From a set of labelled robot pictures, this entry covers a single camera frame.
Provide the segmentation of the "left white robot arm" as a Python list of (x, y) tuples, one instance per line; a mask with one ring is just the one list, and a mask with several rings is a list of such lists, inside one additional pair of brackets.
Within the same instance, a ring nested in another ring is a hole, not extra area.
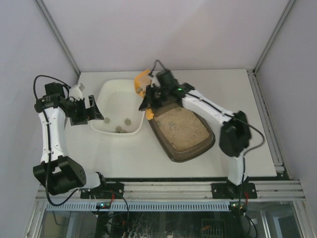
[(69, 156), (66, 146), (67, 119), (71, 125), (104, 120), (93, 95), (88, 97), (90, 106), (86, 107), (83, 90), (83, 84), (69, 87), (53, 82), (45, 85), (46, 94), (43, 97), (36, 98), (34, 107), (41, 121), (43, 150), (40, 164), (33, 167), (33, 174), (50, 195), (101, 185), (100, 173), (85, 171)]

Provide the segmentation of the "right aluminium frame post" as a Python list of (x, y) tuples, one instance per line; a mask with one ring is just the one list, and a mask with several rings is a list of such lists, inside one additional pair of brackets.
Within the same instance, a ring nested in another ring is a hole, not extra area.
[(264, 63), (268, 53), (270, 52), (270, 49), (272, 48), (273, 44), (275, 43), (277, 37), (279, 36), (280, 31), (282, 30), (286, 20), (288, 19), (291, 11), (293, 10), (295, 4), (297, 3), (296, 0), (289, 0), (286, 4), (286, 7), (284, 8), (281, 16), (279, 17), (259, 59), (257, 60), (257, 63), (253, 69), (253, 73), (257, 74)]

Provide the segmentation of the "beige pellet litter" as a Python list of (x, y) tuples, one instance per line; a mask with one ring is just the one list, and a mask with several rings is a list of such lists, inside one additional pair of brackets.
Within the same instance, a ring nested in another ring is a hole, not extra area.
[(164, 137), (176, 150), (198, 145), (211, 136), (200, 119), (190, 110), (176, 107), (155, 118)]

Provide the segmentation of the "white plastic tray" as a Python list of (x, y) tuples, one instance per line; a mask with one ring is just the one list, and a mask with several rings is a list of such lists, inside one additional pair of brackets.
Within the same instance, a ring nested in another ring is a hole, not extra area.
[[(135, 93), (132, 79), (112, 79), (105, 82), (97, 98), (97, 106), (110, 123), (104, 120), (92, 120), (91, 127), (97, 132), (108, 135), (134, 135), (142, 127), (144, 112), (138, 110), (142, 98)], [(117, 126), (121, 126), (127, 133), (117, 133)]]

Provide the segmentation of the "aluminium frame post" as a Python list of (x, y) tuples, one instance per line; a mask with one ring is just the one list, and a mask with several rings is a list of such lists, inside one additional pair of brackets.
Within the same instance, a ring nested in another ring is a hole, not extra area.
[(48, 8), (46, 7), (44, 1), (43, 0), (34, 0), (33, 2), (35, 4), (35, 6), (37, 7), (39, 13), (41, 14), (47, 27), (49, 28), (50, 32), (52, 33), (53, 37), (55, 38), (57, 44), (60, 46), (67, 61), (70, 63), (73, 71), (79, 77), (81, 71), (80, 71), (80, 69), (79, 69), (79, 67), (74, 59), (74, 56), (71, 53), (67, 43), (65, 42), (61, 32), (59, 31), (54, 19), (52, 18)]
[(259, 59), (257, 60), (257, 63), (253, 69), (253, 73), (257, 74), (264, 63), (268, 53), (270, 52), (270, 49), (272, 48), (273, 44), (275, 43), (277, 37), (279, 36), (280, 31), (282, 30), (286, 20), (288, 19), (291, 11), (293, 10), (295, 4), (297, 3), (296, 0), (289, 0), (286, 4), (286, 7), (284, 8), (281, 16), (279, 17)]

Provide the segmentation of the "orange litter scoop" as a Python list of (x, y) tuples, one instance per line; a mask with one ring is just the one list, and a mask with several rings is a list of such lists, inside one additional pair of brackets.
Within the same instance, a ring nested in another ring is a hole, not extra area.
[[(145, 71), (141, 72), (138, 76), (134, 79), (134, 89), (138, 96), (142, 99), (146, 96), (146, 87), (152, 84), (152, 77), (150, 76), (150, 70), (146, 69)], [(143, 91), (138, 93), (137, 88), (143, 87)], [(147, 120), (152, 120), (154, 118), (154, 112), (152, 109), (145, 110), (145, 116)]]

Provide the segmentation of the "right aluminium side rail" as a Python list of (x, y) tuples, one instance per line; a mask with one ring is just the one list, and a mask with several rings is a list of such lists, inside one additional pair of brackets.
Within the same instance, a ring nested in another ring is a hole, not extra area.
[(246, 71), (258, 107), (258, 111), (260, 113), (260, 118), (266, 135), (266, 141), (272, 156), (275, 171), (278, 174), (281, 174), (281, 177), (283, 177), (286, 168), (283, 162), (279, 144), (277, 142), (276, 134), (270, 119), (268, 107), (266, 105), (264, 95), (260, 87), (260, 83), (252, 69), (247, 69)]

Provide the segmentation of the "aluminium front rail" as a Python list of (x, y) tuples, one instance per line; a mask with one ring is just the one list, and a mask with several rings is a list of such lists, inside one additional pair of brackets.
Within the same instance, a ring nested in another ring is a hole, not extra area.
[[(123, 196), (127, 200), (215, 200), (212, 197), (213, 182), (124, 182)], [(252, 181), (259, 201), (304, 200), (305, 195), (299, 181), (271, 180)]]

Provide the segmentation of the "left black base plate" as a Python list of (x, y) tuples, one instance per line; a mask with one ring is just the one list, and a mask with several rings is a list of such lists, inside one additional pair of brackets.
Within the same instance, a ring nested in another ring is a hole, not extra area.
[(121, 199), (124, 193), (124, 184), (120, 182), (101, 184), (95, 188), (81, 190), (81, 199)]

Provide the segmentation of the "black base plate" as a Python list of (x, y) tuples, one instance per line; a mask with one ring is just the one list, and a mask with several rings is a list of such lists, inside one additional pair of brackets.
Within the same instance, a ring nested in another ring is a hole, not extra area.
[(81, 199), (121, 199), (124, 193), (124, 184), (120, 182), (101, 184), (95, 188), (81, 190)]
[(258, 197), (254, 183), (245, 183), (243, 185), (234, 185), (227, 182), (212, 183), (211, 191), (213, 199), (246, 199), (246, 195), (250, 199)]

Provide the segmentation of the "dark grey litter box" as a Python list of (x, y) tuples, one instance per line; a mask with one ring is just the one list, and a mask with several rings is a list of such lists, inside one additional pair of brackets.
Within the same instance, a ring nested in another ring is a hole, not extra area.
[(211, 149), (215, 135), (207, 121), (173, 102), (153, 109), (150, 127), (168, 158), (176, 163), (190, 161)]

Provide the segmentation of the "left aluminium frame post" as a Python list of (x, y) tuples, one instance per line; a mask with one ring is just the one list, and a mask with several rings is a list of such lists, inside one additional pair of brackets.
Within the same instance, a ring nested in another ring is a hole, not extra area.
[(49, 28), (50, 32), (52, 33), (53, 37), (55, 38), (57, 44), (60, 46), (67, 61), (70, 63), (73, 71), (79, 77), (81, 71), (80, 71), (80, 69), (79, 69), (79, 67), (74, 59), (74, 56), (71, 53), (67, 43), (65, 42), (61, 32), (59, 31), (54, 19), (52, 18), (48, 8), (46, 7), (44, 1), (43, 0), (34, 0), (33, 2), (35, 4), (35, 6), (37, 7), (39, 13), (41, 14), (47, 27)]

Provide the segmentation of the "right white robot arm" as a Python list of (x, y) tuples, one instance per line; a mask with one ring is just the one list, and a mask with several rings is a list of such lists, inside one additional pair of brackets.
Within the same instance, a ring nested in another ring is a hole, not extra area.
[(159, 71), (155, 77), (159, 86), (153, 83), (150, 70), (134, 78), (135, 92), (142, 97), (139, 106), (148, 120), (155, 117), (154, 111), (171, 100), (178, 106), (202, 117), (213, 130), (223, 154), (229, 157), (228, 183), (240, 187), (247, 178), (245, 174), (245, 153), (251, 140), (246, 114), (228, 111), (204, 97), (189, 83), (180, 84), (169, 69)]

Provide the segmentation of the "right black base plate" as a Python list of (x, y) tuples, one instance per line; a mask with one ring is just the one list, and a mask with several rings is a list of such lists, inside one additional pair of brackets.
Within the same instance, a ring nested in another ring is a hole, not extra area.
[(250, 199), (258, 197), (254, 183), (245, 183), (243, 185), (234, 185), (227, 182), (212, 183), (211, 191), (213, 199), (246, 199), (246, 195)]

